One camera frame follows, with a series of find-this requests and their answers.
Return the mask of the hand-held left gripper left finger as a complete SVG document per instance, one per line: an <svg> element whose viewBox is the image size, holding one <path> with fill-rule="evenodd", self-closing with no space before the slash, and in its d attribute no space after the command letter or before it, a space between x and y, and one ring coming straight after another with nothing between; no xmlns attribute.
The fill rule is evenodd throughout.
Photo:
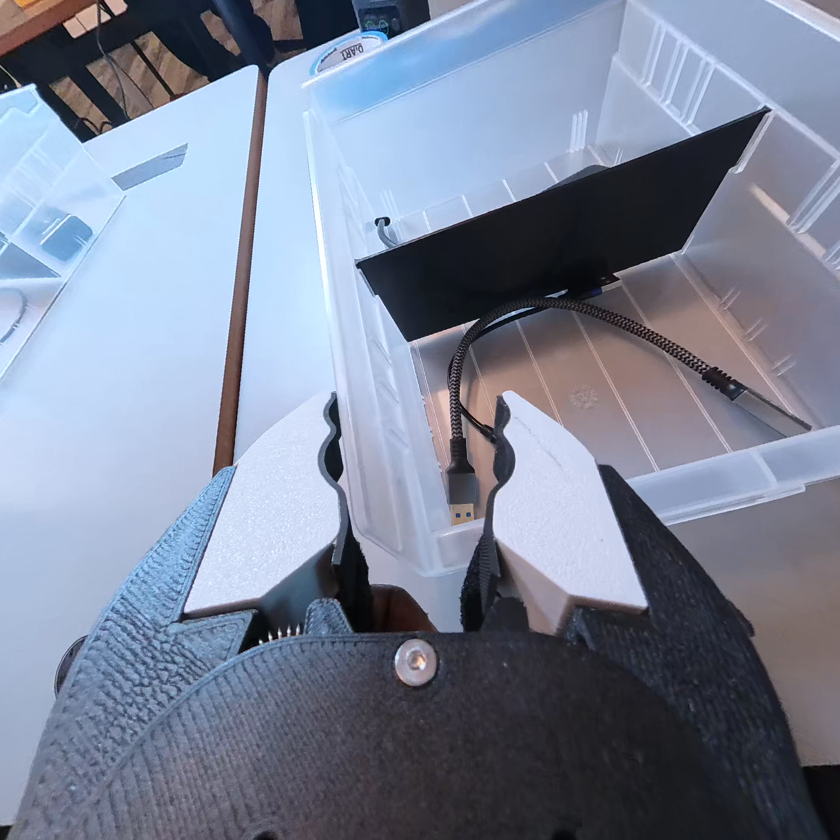
<svg viewBox="0 0 840 840"><path fill-rule="evenodd" d="M351 621L370 618L368 566L350 522L337 396L320 392L262 434L235 465L184 612L255 608L267 621L303 621L335 599Z"/></svg>

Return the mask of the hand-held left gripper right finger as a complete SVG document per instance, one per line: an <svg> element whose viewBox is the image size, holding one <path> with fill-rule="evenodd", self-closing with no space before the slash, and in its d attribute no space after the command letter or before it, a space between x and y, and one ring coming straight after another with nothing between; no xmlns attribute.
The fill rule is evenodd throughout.
<svg viewBox="0 0 840 840"><path fill-rule="evenodd" d="M493 431L497 483L461 592L463 629L510 616L561 635L578 607L645 614L648 599L592 454L514 392L498 396Z"/></svg>

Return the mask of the clear plastic bin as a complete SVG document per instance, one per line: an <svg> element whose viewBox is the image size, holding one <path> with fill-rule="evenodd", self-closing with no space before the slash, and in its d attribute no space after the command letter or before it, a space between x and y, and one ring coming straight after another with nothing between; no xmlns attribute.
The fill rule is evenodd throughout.
<svg viewBox="0 0 840 840"><path fill-rule="evenodd" d="M123 191L34 86L1 97L1 375L123 202ZM49 208L78 216L93 236L60 263L38 245L37 222Z"/></svg>
<svg viewBox="0 0 840 840"><path fill-rule="evenodd" d="M463 400L514 391L667 524L838 480L838 17L808 2L474 2L302 87L353 527L425 575L450 523L446 372L356 262L762 108L685 246L591 300L812 425L783 437L664 352L573 311L476 341Z"/></svg>

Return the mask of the flat silver usb adapter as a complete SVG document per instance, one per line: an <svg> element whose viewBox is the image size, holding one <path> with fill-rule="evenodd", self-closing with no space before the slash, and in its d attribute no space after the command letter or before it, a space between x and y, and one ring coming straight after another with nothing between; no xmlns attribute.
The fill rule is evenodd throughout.
<svg viewBox="0 0 840 840"><path fill-rule="evenodd" d="M812 431L812 425L745 385L735 382L723 393L731 403L780 436L789 438Z"/></svg>

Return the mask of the blue-collared usb plug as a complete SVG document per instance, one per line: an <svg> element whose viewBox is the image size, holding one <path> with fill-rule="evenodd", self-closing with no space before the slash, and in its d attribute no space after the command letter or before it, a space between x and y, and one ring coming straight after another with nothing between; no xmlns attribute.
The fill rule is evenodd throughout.
<svg viewBox="0 0 840 840"><path fill-rule="evenodd" d="M583 276L570 278L563 282L563 288L553 294L550 298L569 299L575 301L588 301L597 298L621 282L620 277L608 275L603 277Z"/></svg>

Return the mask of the person's left hand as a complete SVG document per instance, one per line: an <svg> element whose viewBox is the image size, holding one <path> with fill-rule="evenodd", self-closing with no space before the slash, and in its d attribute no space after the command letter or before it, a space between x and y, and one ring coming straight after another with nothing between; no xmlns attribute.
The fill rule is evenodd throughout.
<svg viewBox="0 0 840 840"><path fill-rule="evenodd" d="M373 584L371 632L378 634L435 634L428 614L403 588Z"/></svg>

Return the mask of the black divider panel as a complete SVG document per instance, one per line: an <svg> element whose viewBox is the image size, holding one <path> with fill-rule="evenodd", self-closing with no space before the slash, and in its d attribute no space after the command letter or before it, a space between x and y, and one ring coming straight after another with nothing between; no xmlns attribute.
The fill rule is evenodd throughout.
<svg viewBox="0 0 840 840"><path fill-rule="evenodd" d="M407 341L680 251L767 108L356 262Z"/></svg>

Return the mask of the dark flat device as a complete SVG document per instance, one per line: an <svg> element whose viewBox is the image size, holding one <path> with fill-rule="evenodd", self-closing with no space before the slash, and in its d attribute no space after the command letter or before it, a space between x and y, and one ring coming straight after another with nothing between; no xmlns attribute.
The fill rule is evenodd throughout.
<svg viewBox="0 0 840 840"><path fill-rule="evenodd" d="M36 226L38 246L42 252L59 263L67 263L90 242L93 231L78 216L49 208Z"/></svg>

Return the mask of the grey tape strip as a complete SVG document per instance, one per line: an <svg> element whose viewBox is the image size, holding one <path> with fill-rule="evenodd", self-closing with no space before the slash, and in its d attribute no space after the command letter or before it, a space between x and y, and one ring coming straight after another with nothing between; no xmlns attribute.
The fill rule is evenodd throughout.
<svg viewBox="0 0 840 840"><path fill-rule="evenodd" d="M183 143L171 150L138 163L127 170L114 175L114 184L123 192L134 189L169 172L178 169L186 158L188 143Z"/></svg>

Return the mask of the white and blue tape roll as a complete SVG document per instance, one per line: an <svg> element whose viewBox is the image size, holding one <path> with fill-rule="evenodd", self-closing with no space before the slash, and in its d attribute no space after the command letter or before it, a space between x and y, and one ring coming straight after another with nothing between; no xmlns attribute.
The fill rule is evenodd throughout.
<svg viewBox="0 0 840 840"><path fill-rule="evenodd" d="M339 38L314 62L311 75L315 77L361 56L369 55L381 48L386 41L387 36L376 29L357 31Z"/></svg>

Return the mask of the small black device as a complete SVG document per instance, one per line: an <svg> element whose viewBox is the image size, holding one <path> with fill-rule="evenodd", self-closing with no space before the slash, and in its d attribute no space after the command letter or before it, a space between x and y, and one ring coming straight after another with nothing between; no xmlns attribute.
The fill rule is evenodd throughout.
<svg viewBox="0 0 840 840"><path fill-rule="evenodd" d="M352 1L360 31L390 39L430 20L428 1Z"/></svg>

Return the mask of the wooden desk with black frame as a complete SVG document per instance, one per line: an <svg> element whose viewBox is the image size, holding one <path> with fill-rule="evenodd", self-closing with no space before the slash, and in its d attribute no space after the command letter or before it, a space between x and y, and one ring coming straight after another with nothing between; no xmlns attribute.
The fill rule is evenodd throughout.
<svg viewBox="0 0 840 840"><path fill-rule="evenodd" d="M229 72L230 55L203 16L211 2L2 2L2 91L34 86L79 140L131 120L127 71L117 51L139 56L153 35L208 81Z"/></svg>

